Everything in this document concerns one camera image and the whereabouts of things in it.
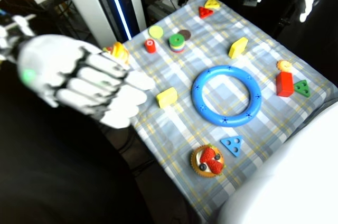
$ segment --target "checkered fabric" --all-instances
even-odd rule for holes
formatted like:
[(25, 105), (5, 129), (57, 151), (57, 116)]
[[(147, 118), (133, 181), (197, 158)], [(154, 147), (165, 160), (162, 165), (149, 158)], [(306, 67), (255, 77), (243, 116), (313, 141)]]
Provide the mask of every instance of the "checkered fabric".
[[(164, 30), (156, 40), (156, 53), (149, 54), (144, 42), (148, 31), (125, 43), (136, 70), (152, 77), (156, 87), (148, 92), (148, 101), (140, 106), (132, 123), (141, 139), (157, 158), (167, 175), (195, 208), (203, 222), (211, 221), (216, 210), (243, 181), (324, 103), (338, 97), (336, 86), (305, 61), (292, 54), (262, 30), (221, 3), (214, 14), (200, 19), (199, 6), (206, 0), (195, 0), (156, 25)], [(187, 29), (191, 38), (181, 53), (171, 51), (168, 39), (179, 30)], [(228, 57), (233, 42), (249, 39), (242, 55)], [(294, 93), (289, 98), (276, 95), (276, 63), (285, 59), (293, 64), (294, 83), (306, 79), (311, 97)], [(191, 87), (204, 69), (216, 65), (232, 65), (251, 74), (261, 89), (262, 105), (249, 123), (236, 128), (220, 127), (204, 120), (191, 100)], [(160, 109), (156, 95), (170, 87), (177, 90), (178, 101)], [(249, 102), (248, 90), (237, 79), (217, 76), (203, 89), (206, 104), (220, 114), (242, 112)], [(221, 143), (223, 138), (242, 135), (239, 157), (234, 157)], [(222, 152), (226, 168), (216, 178), (197, 175), (190, 165), (194, 149), (213, 144)]]

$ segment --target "green triangle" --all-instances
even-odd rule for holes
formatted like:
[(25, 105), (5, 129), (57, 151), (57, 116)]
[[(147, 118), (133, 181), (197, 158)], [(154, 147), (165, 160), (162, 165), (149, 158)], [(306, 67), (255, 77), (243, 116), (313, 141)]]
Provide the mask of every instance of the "green triangle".
[(295, 89), (295, 92), (305, 97), (310, 97), (310, 90), (308, 88), (306, 80), (301, 80), (300, 82), (297, 82), (296, 84), (294, 84), (294, 89)]

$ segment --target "red triangle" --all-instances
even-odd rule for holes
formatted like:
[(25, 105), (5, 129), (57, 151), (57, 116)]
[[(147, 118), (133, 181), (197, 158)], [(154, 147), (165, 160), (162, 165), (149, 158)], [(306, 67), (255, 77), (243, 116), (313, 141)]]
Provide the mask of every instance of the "red triangle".
[(204, 18), (213, 14), (213, 10), (207, 9), (203, 6), (199, 7), (199, 12), (200, 12), (200, 18), (201, 19), (204, 19)]

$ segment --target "red rectangular block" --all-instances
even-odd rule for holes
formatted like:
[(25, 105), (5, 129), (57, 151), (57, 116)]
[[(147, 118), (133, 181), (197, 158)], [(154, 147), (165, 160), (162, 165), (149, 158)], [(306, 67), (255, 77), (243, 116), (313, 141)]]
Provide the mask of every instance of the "red rectangular block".
[(276, 77), (277, 95), (289, 97), (294, 93), (294, 82), (290, 72), (280, 72)]

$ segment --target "red cylinder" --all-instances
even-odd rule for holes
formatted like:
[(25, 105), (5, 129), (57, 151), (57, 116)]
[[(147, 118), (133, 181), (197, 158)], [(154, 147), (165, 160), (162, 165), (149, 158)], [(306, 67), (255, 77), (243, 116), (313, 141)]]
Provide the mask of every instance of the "red cylinder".
[(154, 53), (156, 51), (155, 41), (153, 39), (147, 39), (144, 43), (147, 52)]

